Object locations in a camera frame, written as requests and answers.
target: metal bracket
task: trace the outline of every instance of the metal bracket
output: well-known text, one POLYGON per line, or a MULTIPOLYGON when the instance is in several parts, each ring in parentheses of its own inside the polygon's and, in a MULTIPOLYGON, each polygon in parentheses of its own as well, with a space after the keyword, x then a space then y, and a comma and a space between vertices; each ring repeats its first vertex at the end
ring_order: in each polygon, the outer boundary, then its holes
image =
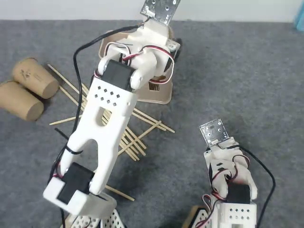
POLYGON ((215 119, 199 126, 206 144, 211 147, 229 139, 228 133, 221 119, 215 119))
POLYGON ((181 0, 146 0, 141 14, 169 25, 181 0))

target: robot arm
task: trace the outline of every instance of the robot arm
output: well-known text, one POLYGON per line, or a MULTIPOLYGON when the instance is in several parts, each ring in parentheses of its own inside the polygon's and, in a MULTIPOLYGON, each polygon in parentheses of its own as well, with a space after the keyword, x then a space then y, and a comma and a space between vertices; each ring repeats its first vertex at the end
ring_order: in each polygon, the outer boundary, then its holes
POLYGON ((255 228, 257 187, 248 169, 249 159, 220 119, 200 126, 208 145, 204 152, 212 188, 209 215, 193 228, 255 228))
POLYGON ((61 158, 62 178, 51 179, 44 198, 73 215, 99 219, 111 215, 116 201, 102 191, 116 162, 119 141, 137 102, 136 90, 153 77, 162 76, 169 59, 174 65, 171 53, 176 53, 180 45, 168 37, 166 25, 149 20, 127 38, 107 46, 95 71, 82 118, 61 158), (107 125, 102 123, 105 109, 112 113, 107 125), (79 154, 92 140, 98 145, 95 172, 76 163, 79 154))

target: perforated white bracket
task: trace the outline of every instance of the perforated white bracket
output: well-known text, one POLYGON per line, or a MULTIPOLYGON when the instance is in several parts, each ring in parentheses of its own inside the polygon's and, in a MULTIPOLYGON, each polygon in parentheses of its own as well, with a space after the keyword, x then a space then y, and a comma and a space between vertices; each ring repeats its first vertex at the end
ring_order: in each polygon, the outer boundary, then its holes
POLYGON ((221 203, 218 209, 219 228, 242 225, 242 228, 255 228, 257 223, 257 205, 255 203, 221 203))
MULTIPOLYGON (((75 152, 82 151, 85 145, 95 140, 98 145, 98 167, 90 185, 90 192, 98 195, 104 188, 118 156, 118 146, 129 122, 138 96, 94 78, 87 96, 82 118, 76 131, 70 136, 67 146, 75 152), (112 112, 106 126, 102 123, 105 109, 112 112)), ((65 173, 77 155, 67 149, 60 163, 61 173, 65 173)))

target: white wall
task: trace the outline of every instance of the white wall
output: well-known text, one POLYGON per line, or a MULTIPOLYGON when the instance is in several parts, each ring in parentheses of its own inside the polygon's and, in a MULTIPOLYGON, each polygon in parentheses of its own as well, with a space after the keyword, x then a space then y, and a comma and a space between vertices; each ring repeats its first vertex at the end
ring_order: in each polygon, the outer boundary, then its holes
MULTIPOLYGON (((140 19, 144 0, 0 0, 0 19, 140 19)), ((294 20, 302 0, 181 0, 174 20, 294 20)))

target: paper cup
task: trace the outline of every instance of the paper cup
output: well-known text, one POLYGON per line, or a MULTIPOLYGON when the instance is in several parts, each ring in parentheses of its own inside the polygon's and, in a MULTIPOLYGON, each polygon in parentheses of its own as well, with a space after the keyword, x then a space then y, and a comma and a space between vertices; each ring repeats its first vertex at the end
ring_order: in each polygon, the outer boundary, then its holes
POLYGON ((43 112, 42 102, 13 81, 0 84, 0 107, 26 121, 38 119, 43 112))
POLYGON ((45 99, 55 95, 59 88, 58 81, 34 58, 18 62, 12 75, 15 81, 45 99))

